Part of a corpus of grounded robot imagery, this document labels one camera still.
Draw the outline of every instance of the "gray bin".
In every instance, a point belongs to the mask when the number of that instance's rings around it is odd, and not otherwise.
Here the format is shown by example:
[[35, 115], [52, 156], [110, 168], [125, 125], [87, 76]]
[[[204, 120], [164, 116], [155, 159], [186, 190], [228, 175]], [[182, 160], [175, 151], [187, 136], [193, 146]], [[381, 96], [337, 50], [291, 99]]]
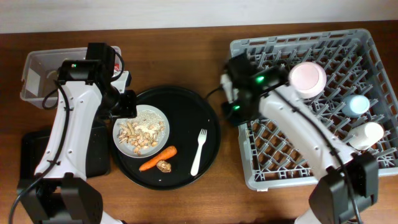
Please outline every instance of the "gray bin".
[[[234, 40], [231, 57], [245, 53], [260, 69], [278, 65], [288, 71], [301, 62], [315, 62], [327, 75], [324, 91], [305, 100], [314, 115], [344, 142], [348, 131], [374, 121], [384, 137], [368, 149], [377, 157], [379, 175], [398, 174], [397, 98], [374, 41], [367, 30], [339, 30]], [[341, 99], [359, 94], [368, 97], [371, 108], [358, 119], [341, 112]], [[256, 141], [262, 142], [260, 148]], [[306, 160], [275, 121], [260, 119], [239, 126], [239, 147], [244, 178], [252, 190], [316, 184]]]
[[[119, 47], [113, 47], [121, 55]], [[42, 102], [52, 90], [56, 89], [53, 80], [57, 79], [57, 69], [62, 62], [69, 60], [83, 60], [86, 57], [87, 48], [41, 50], [28, 54], [22, 74], [23, 86], [20, 97], [24, 101], [32, 103], [36, 107], [43, 109]], [[115, 63], [121, 64], [116, 57]], [[47, 106], [52, 106], [57, 102], [57, 94], [46, 101]]]

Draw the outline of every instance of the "fork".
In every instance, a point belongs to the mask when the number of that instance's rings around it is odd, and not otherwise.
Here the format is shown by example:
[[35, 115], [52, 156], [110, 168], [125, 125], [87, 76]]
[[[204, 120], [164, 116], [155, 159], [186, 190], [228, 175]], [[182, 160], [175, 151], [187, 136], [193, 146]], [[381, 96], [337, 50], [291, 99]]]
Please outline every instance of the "fork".
[[201, 148], [203, 144], [206, 142], [206, 137], [207, 137], [207, 130], [202, 129], [200, 130], [199, 137], [198, 137], [198, 150], [197, 154], [195, 155], [195, 159], [193, 160], [192, 168], [191, 168], [191, 175], [196, 176], [199, 171], [199, 163], [200, 163], [200, 154], [201, 154]]

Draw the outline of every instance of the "brown tabletop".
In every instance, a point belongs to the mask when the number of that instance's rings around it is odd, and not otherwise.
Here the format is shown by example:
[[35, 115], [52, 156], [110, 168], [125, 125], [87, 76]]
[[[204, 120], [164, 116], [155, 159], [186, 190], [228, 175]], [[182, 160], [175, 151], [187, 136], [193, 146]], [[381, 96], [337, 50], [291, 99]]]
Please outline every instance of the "brown tabletop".
[[[107, 42], [121, 48], [130, 88], [140, 93], [173, 84], [205, 96], [218, 86], [232, 40], [341, 29], [368, 29], [376, 43], [392, 86], [398, 56], [398, 21], [284, 24], [189, 29], [105, 30], [0, 35], [0, 223], [6, 223], [16, 197], [21, 137], [52, 125], [55, 111], [40, 110], [19, 98], [27, 54], [34, 50], [85, 47]], [[220, 114], [222, 93], [210, 102]], [[111, 173], [88, 180], [101, 192], [104, 209], [128, 223], [252, 223], [295, 218], [308, 209], [314, 185], [255, 192], [244, 182], [238, 130], [221, 124], [220, 152], [209, 171], [192, 185], [155, 191], [138, 186], [112, 162]], [[382, 177], [378, 203], [362, 213], [366, 223], [397, 223], [398, 178]], [[30, 223], [21, 205], [15, 223]]]

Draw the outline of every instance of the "orange carrot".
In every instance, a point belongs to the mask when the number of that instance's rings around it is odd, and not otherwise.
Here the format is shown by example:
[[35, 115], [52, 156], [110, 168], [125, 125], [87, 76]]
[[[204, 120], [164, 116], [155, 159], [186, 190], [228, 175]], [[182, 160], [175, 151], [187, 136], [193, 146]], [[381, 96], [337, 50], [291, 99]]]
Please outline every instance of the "orange carrot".
[[165, 150], [163, 150], [161, 153], [159, 153], [159, 155], [153, 157], [150, 161], [141, 165], [139, 167], [139, 170], [144, 171], [144, 170], [150, 169], [150, 168], [156, 166], [157, 162], [159, 162], [161, 160], [164, 161], [166, 159], [170, 159], [171, 157], [176, 155], [176, 153], [177, 153], [177, 149], [174, 146], [169, 146]]

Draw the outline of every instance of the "dish rack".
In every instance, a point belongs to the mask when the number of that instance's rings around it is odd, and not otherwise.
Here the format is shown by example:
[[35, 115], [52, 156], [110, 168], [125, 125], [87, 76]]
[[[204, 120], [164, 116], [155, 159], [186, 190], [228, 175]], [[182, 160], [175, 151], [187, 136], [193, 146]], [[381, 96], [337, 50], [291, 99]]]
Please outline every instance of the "dish rack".
[[[384, 137], [367, 151], [377, 157], [379, 176], [398, 174], [398, 102], [369, 31], [364, 29], [234, 40], [231, 57], [245, 53], [259, 69], [274, 65], [290, 71], [301, 62], [315, 62], [326, 71], [325, 89], [304, 100], [314, 115], [343, 142], [348, 131], [369, 121], [384, 128]], [[366, 96], [370, 109], [348, 118], [341, 99]], [[311, 168], [277, 123], [257, 119], [239, 126], [239, 147], [247, 186], [252, 190], [316, 184]]]

